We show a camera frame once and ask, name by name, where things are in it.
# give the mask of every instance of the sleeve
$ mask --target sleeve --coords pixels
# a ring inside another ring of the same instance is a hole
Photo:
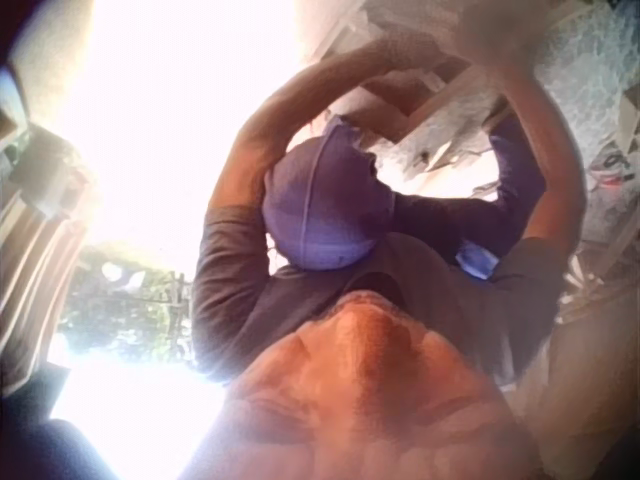
[[[257,208],[207,212],[193,283],[193,344],[198,368],[211,375],[269,280],[262,214]]]
[[[545,240],[521,240],[474,303],[476,360],[500,386],[519,379],[548,339],[564,289],[565,262]]]

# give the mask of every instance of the purple cap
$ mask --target purple cap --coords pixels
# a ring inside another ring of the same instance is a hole
[[[306,270],[351,265],[388,232],[394,193],[376,178],[360,131],[332,120],[322,137],[296,146],[265,176],[262,214],[276,248]]]

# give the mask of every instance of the man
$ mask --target man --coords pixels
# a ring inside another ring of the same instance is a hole
[[[194,285],[198,363],[235,380],[185,478],[533,478],[535,447],[495,383],[517,378],[550,332],[584,188],[563,122],[528,72],[491,67],[546,191],[487,281],[402,233],[345,268],[268,273],[264,177],[291,136],[364,80],[441,56],[422,36],[336,56],[291,80],[239,133]]]

